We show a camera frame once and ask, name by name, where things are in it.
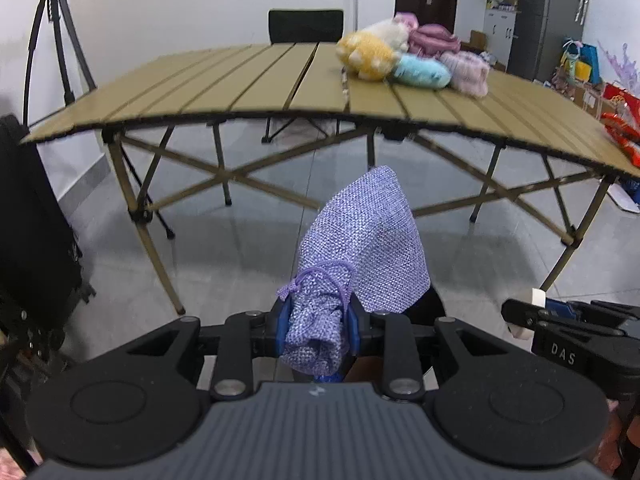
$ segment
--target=stuffed toy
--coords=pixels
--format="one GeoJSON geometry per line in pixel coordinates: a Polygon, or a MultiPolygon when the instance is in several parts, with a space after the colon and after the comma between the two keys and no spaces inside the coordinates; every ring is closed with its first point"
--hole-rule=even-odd
{"type": "Polygon", "coordinates": [[[451,86],[463,94],[484,97],[489,92],[489,65],[471,52],[443,52],[438,60],[451,72],[451,86]]]}
{"type": "Polygon", "coordinates": [[[420,26],[415,14],[398,12],[394,18],[396,22],[404,23],[409,29],[409,52],[418,57],[437,57],[443,52],[458,53],[460,38],[451,34],[446,28],[437,23],[420,26]]]}
{"type": "Polygon", "coordinates": [[[409,50],[409,44],[407,43],[409,40],[409,27],[393,18],[374,23],[370,27],[363,28],[362,31],[373,34],[393,50],[400,52],[409,50]]]}
{"type": "Polygon", "coordinates": [[[442,63],[414,54],[402,55],[394,70],[394,77],[407,85],[433,89],[444,88],[451,81],[451,74],[442,63]]]}
{"type": "Polygon", "coordinates": [[[396,67],[400,54],[370,32],[352,32],[336,46],[336,54],[347,70],[360,79],[382,81],[396,67]]]}

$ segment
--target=purple flower decoration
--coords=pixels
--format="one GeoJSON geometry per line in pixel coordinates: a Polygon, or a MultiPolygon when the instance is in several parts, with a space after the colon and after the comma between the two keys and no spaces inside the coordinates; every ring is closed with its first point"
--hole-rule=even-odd
{"type": "Polygon", "coordinates": [[[609,64],[615,70],[616,75],[618,76],[618,81],[620,84],[632,95],[640,95],[640,70],[636,66],[636,61],[631,61],[629,59],[626,50],[628,49],[628,44],[625,43],[622,45],[622,63],[618,61],[618,58],[615,54],[610,54],[609,51],[602,46],[600,42],[598,42],[600,49],[604,52],[604,55],[607,57],[609,64]]]}

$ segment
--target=pink plush toy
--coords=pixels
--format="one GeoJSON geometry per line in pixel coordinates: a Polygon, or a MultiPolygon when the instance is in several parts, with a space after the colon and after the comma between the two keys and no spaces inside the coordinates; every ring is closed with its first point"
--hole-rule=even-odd
{"type": "Polygon", "coordinates": [[[459,92],[484,97],[489,92],[486,78],[489,65],[471,52],[444,52],[438,60],[451,72],[451,86],[459,92]]]}
{"type": "Polygon", "coordinates": [[[459,52],[460,38],[437,23],[420,26],[415,14],[398,12],[395,22],[409,28],[409,53],[418,57],[437,57],[443,52],[459,52]]]}

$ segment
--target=refrigerator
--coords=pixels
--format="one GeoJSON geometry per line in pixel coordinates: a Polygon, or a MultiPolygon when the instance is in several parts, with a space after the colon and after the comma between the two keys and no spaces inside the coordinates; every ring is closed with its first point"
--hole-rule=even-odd
{"type": "Polygon", "coordinates": [[[507,72],[524,79],[551,80],[566,38],[582,39],[575,21],[580,0],[518,0],[507,72]]]}

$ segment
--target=yellow plush toy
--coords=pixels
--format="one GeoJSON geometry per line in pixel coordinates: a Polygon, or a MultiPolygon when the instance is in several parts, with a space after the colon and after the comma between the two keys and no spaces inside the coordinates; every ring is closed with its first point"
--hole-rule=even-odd
{"type": "Polygon", "coordinates": [[[380,81],[396,67],[400,54],[370,32],[352,32],[336,46],[340,61],[361,79],[380,81]]]}

